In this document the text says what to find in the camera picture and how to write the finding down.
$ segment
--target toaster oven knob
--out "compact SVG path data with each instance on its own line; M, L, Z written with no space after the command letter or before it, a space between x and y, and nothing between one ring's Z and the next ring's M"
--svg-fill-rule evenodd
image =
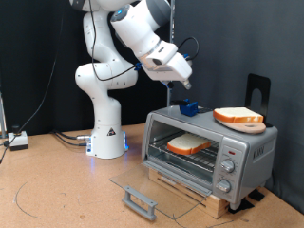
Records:
M230 182L227 180L221 180L216 187L224 193L229 193L231 190Z
M231 160L225 160L220 165L228 173L231 173L235 170L235 165Z

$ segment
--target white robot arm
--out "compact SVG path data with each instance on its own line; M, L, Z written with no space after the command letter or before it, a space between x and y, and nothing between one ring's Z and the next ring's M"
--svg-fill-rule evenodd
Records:
M178 48L160 39L154 31L169 21L171 8L166 0L69 0L76 10L88 11L84 18L85 42L88 53L100 63L79 66L76 83L90 96L94 105L95 125L86 153L101 159L113 159L124 153L121 128L121 105L108 97L110 89L136 84L138 73L115 49L107 16L116 11L111 23L123 43L142 62L152 80L181 81L190 88L192 69L177 53Z
M170 20L171 8L166 0L142 0L133 7L123 6L111 18L111 24L125 46L141 61L146 74L157 81L181 81L189 89L192 68L177 53L174 44L166 43L154 33Z
M117 158L124 153L121 105L117 100L108 97L107 91L133 86L137 82L138 72L133 69L128 70L133 65L115 49L107 16L111 11L134 0L69 0L69 2L76 10L88 11L84 17L87 51L91 56L94 53L92 57L100 62L79 66L75 74L78 87L91 98L94 106L95 124L86 142L86 154L101 159Z

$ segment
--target black cable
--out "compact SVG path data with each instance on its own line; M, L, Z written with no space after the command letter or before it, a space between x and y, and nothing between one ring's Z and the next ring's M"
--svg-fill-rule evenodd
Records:
M65 138L67 138L67 139L69 139L69 140L77 140L77 137L65 135L64 133L62 133L62 132L60 132L60 131L58 131L58 130L56 130L56 129L53 129L51 133L57 133L57 134L59 134L59 135L65 137Z
M183 46L183 44L186 43L188 40L194 40L194 41L197 43L197 53L196 53L193 57L187 59L187 60L194 60L194 59L198 56L199 51L200 51L200 44L199 44L199 41L198 41L195 37L190 36L190 37L188 37L187 39L185 39L185 40L181 43L181 45L179 46L179 49L180 49L180 48Z
M62 140L63 142L65 142L65 143L67 143L67 144L76 145L76 146L86 146L86 143L74 144L74 143L65 141L63 138L61 138L61 137L60 137L59 135L57 135L57 133L55 133L55 132L53 132L53 134L54 134L55 136L57 136L60 140Z
M50 82L51 82L51 79L53 77L53 74L54 74L54 70L55 70L55 66L56 66L56 63L57 63L57 57L58 57L58 52L59 52L59 44L60 44L60 41L61 41L61 36L62 36L62 33L63 33L63 25L64 25L64 15L65 15L65 8L66 8L66 5L67 5L67 1L66 1L66 4L64 6L64 12L63 12L63 16L62 16L62 19L61 19L61 27L60 27L60 33L59 33L59 41L58 41L58 47L57 47L57 50L56 50L56 55L55 55L55 61L53 63L53 68L52 68L52 71L50 73L50 77L49 77L49 80L48 80L48 84L47 84L47 90L45 92L45 95L44 95L44 98L42 100L42 102L40 103L40 105L38 106L37 110L34 112L34 114L31 115L31 117L26 121L26 123L23 124L23 126L20 128L20 130L18 131L17 134L21 133L22 130L25 128L25 126L31 121L31 119L37 114L37 112L40 110L40 108L42 107L42 105L44 104L45 102L45 99L46 99L46 96L48 94L48 89L49 89L49 86L50 86ZM0 164L2 163L2 160L4 159L6 153L7 153L7 150L8 148L10 147L10 145L12 144L12 142L16 139L16 135L12 138L12 140L9 142L9 145L7 146L7 148L4 150L3 152L3 155L2 155L2 158L0 160Z
M93 43L93 48L92 48L92 67L93 67L93 70L94 70L94 73L95 73L95 76L96 78L99 80L99 81L109 81L109 80L112 80L114 78L117 78L123 74L125 74L127 71L131 70L132 68L135 68L135 66L125 70L123 73L120 73L119 75L116 75L116 76L113 76L113 77L110 77L108 79L100 79L98 77L98 74L95 70L95 66L94 66L94 50L95 50L95 43L96 43L96 27L95 27L95 22L94 22L94 16L93 16L93 10L92 10L92 5L91 5L91 0L88 1L89 2L89 7L90 7L90 12L91 12L91 18L92 18L92 22L93 22L93 27L94 27L94 43Z

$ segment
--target toasted bread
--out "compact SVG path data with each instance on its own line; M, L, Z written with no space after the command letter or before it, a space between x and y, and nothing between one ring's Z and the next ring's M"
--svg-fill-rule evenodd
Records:
M168 142L167 149L176 154L191 155L210 145L209 141L186 133Z
M261 123L263 116L246 107L224 107L213 111L213 116L226 123Z

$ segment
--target wooden cutting board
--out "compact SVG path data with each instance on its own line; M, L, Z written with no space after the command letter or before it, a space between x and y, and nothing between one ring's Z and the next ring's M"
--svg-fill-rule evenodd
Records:
M217 121L236 131L241 131L249 134L259 134L266 130L266 125L264 123L227 123L219 120Z

